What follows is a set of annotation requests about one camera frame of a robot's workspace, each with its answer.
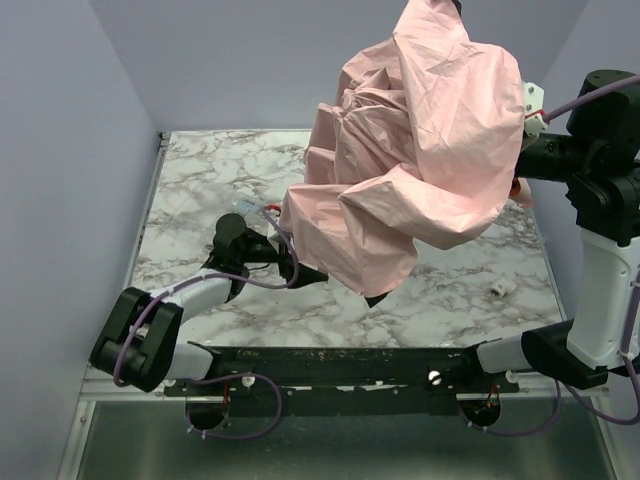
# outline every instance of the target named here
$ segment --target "cable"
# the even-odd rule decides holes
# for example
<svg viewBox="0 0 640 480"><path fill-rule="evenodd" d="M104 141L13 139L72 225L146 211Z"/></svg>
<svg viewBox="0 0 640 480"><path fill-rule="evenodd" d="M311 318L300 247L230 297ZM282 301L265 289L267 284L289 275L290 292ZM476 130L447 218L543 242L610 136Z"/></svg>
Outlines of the cable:
<svg viewBox="0 0 640 480"><path fill-rule="evenodd" d="M269 215L266 209L262 208L260 209L260 212L267 219L267 221L273 226L274 230L282 238L285 246L287 247L288 251L291 253L291 257L293 259L293 276L291 277L291 280L289 280L287 283L284 283L282 285L271 285L269 283L259 282L256 280L252 280L250 278L241 277L240 275L220 272L220 273L210 273L208 275L203 275L202 277L193 277L188 280L185 280L182 283L175 285L173 288L169 290L165 290L164 292L159 294L157 297L155 297L153 300L151 300L151 302L149 302L149 304L145 307L145 309L138 316L135 323L131 327L131 330L129 331L129 335L127 335L127 338L122 344L122 348L120 349L120 353L118 355L118 358L116 359L115 367L113 368L113 382L116 384L116 386L124 387L127 385L127 383L120 378L120 374L122 372L122 366L127 356L127 352L129 348L131 348L131 344L133 343L133 339L135 338L136 333L138 332L140 327L144 325L144 322L149 316L149 313L151 313L153 309L156 307L156 305L158 305L158 303L160 303L164 298L170 295L173 295L173 293L178 292L190 285L193 285L198 282L202 282L204 280L210 280L212 278L227 278L229 280L236 280L238 282L244 282L250 285L255 285L256 287L268 288L270 290L283 290L295 284L295 282L298 280L298 275L300 273L300 264L298 262L298 255L296 254L295 250L293 249L293 246L291 245L291 242L289 241L289 236L280 228L278 223L271 217L271 215Z"/></svg>
<svg viewBox="0 0 640 480"><path fill-rule="evenodd" d="M250 271L250 272L255 272L256 270L264 270L265 268L269 268L270 266L271 266L271 264L270 264L270 263L267 263L266 265L262 265L262 266L260 266L260 267L253 267L253 268L250 268L250 269L249 269L249 271Z"/></svg>
<svg viewBox="0 0 640 480"><path fill-rule="evenodd" d="M608 93L614 92L624 87L628 87L630 85L640 84L640 74L634 75L632 77L623 78L622 80L618 80L617 82L610 83L609 85L605 85L604 87L600 87L593 92L589 92L585 95L582 95L575 100L571 100L569 103L562 105L555 110L546 113L542 116L542 120L545 123L551 122L551 120L555 120L560 115L564 115L571 110L575 110L578 107L581 107L585 103L589 103L597 98L603 97Z"/></svg>
<svg viewBox="0 0 640 480"><path fill-rule="evenodd" d="M265 377L264 375L260 375L259 373L235 373L233 375L225 375L224 377L213 378L210 380L190 381L189 383L192 383L194 385L211 385L214 383L227 382L229 380L236 380L238 378L243 378L243 377L254 377L256 379L262 380L263 382L266 382L267 384L269 384L269 386L273 389L273 391L276 394L278 407L276 409L276 413L273 417L273 420L266 428L263 428L262 430L255 433L248 433L244 435L226 435L224 433L211 432L209 430L199 430L196 427L194 427L193 424L191 423L191 418L189 417L189 412L187 411L187 414L185 415L187 423L189 424L189 429L187 430L187 432L196 431L202 435L202 438L212 437L212 438L222 438L224 440L255 440L256 438L265 436L267 433L271 432L274 428L276 428L278 426L278 423L280 423L280 420L282 419L282 394L280 393L280 389L275 384L275 382L271 380L269 377Z"/></svg>
<svg viewBox="0 0 640 480"><path fill-rule="evenodd" d="M582 398L580 394L570 385L565 385L565 388L569 390L569 393L580 403L583 407L589 410L594 415L606 420L607 422L614 423L616 425L636 425L640 423L640 379L636 373L633 363L629 358L629 349L631 348L631 341L633 340L633 329L636 323L636 315L638 314L638 307L640 306L640 288L638 288L638 282L640 282L640 272L636 276L634 282L633 292L631 293L631 301L629 302L629 310L627 311L627 318L624 324L624 330L622 333L622 341L620 342L620 356L624 362L624 366L627 369L629 378L631 379L631 385L636 395L636 403L638 405L638 411L633 418L616 418L606 413L602 413L591 405L587 400Z"/></svg>
<svg viewBox="0 0 640 480"><path fill-rule="evenodd" d="M471 420L467 418L467 416L462 411L462 408L459 408L460 416L465 421L469 428L473 428L474 430L478 430L483 433L488 433L489 435L496 435L499 437L526 437L529 435L535 435L536 433L540 433L543 430L554 425L560 419L560 413L562 412L562 392L560 391L560 384L557 380L554 380L556 383L556 408L553 411L553 414L549 419L544 422L542 425L532 428L530 430L525 430L522 432L504 432L502 430L492 430L487 427L481 427L480 425L476 425Z"/></svg>

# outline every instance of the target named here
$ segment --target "crumpled cloth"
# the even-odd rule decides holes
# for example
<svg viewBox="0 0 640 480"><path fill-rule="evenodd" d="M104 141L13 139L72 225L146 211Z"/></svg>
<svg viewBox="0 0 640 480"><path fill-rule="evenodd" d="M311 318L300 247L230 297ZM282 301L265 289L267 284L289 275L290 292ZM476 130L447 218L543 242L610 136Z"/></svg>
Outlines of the crumpled cloth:
<svg viewBox="0 0 640 480"><path fill-rule="evenodd" d="M522 89L516 60L470 41L453 2L409 0L318 107L281 216L300 260L375 297L410 274L414 239L450 249L480 235L512 189Z"/></svg>

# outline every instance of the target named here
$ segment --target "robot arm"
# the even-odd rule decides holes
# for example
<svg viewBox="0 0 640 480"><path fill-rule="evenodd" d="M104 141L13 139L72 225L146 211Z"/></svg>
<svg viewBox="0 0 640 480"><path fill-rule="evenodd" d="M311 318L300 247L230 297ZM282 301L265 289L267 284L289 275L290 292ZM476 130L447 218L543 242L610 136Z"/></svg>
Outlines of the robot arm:
<svg viewBox="0 0 640 480"><path fill-rule="evenodd" d="M91 352L99 370L149 392L163 380L201 380L207 376L212 354L189 343L177 344L180 326L199 313L233 300L249 278L248 263L277 263L287 281L269 288L300 288L327 280L321 272L298 263L295 253L247 227L236 213L216 224L213 249L193 276L167 288L145 292L127 288L118 297Z"/></svg>

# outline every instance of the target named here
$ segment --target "metal frame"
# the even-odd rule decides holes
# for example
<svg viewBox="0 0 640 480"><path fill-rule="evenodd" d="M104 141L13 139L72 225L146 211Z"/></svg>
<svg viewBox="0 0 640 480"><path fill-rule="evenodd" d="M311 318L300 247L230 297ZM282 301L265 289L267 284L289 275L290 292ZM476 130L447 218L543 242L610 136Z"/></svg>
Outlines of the metal frame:
<svg viewBox="0 0 640 480"><path fill-rule="evenodd" d="M58 480L73 480L78 477L95 407L95 402L78 403L67 440L67 447L58 471Z"/></svg>
<svg viewBox="0 0 640 480"><path fill-rule="evenodd" d="M140 247L142 246L142 240L144 238L147 220L149 219L149 213L151 212L153 199L156 194L158 182L160 181L160 173L162 172L162 166L164 165L164 160L169 149L171 132L159 132L158 137L158 154L156 155L156 162L153 167L153 175L151 178L151 183L149 184L149 190L147 191L144 210L140 218L140 223L138 224L136 241L131 252L131 257L129 259L129 265L127 267L127 273L124 280L123 288L128 287L131 284L131 280L133 279L133 272L135 271L135 266L138 262L138 254L140 253ZM105 400L104 398L101 398L101 395L94 395L94 400L91 400L91 395L83 394L87 385L87 381L89 381L89 384L91 384L91 378L93 377L94 372L95 370L93 370L91 366L88 365L82 381L78 399L78 406L76 407L76 413L73 419L73 423L71 424L71 431L67 439L67 445L65 447L64 454L62 456L60 469L58 470L58 480L75 480L78 477L78 473L80 472L80 464L82 462L82 455L84 453L84 448L87 443L89 431L91 429L91 423L93 421L96 401ZM132 397L132 393L133 392L126 392L124 393L124 395L121 395L120 398L111 396L110 399L122 400L123 398L134 398Z"/></svg>

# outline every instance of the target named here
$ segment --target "black metal bar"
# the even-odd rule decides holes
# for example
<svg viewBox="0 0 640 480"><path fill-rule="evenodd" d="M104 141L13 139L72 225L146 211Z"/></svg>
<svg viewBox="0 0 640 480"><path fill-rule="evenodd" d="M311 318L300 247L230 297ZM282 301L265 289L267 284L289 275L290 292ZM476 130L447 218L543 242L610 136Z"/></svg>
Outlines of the black metal bar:
<svg viewBox="0 0 640 480"><path fill-rule="evenodd" d="M238 348L202 347L215 357L208 374L259 373L283 395L283 415L454 415L456 394L487 393L493 384L518 391L502 374L482 374L473 351L460 348ZM259 380L250 387L229 382L233 416L269 416L275 410L271 388ZM221 396L223 385L176 382L171 397Z"/></svg>

